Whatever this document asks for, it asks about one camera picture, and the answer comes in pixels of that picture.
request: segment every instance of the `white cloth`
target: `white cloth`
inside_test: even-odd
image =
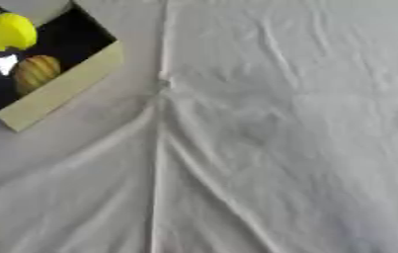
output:
[[[0,124],[0,253],[398,253],[398,1],[81,3],[126,63]]]

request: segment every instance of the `cardboard box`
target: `cardboard box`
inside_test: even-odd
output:
[[[23,56],[53,56],[63,72],[22,98],[11,80],[0,84],[0,120],[15,131],[43,119],[122,64],[120,42],[75,3],[38,32],[38,43]]]

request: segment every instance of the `yellow object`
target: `yellow object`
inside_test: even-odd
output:
[[[37,40],[38,32],[29,19],[15,13],[0,14],[0,51],[7,47],[25,50]]]
[[[16,66],[14,73],[17,92],[25,96],[54,79],[60,72],[60,63],[54,57],[37,55],[24,59]]]

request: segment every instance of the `striped ball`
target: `striped ball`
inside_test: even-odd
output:
[[[16,66],[14,73],[17,92],[21,96],[28,95],[54,79],[60,72],[60,63],[54,57],[36,55],[26,58]]]

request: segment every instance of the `white fabric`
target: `white fabric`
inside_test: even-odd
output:
[[[398,253],[398,0],[81,3],[126,64],[0,124],[0,253]]]

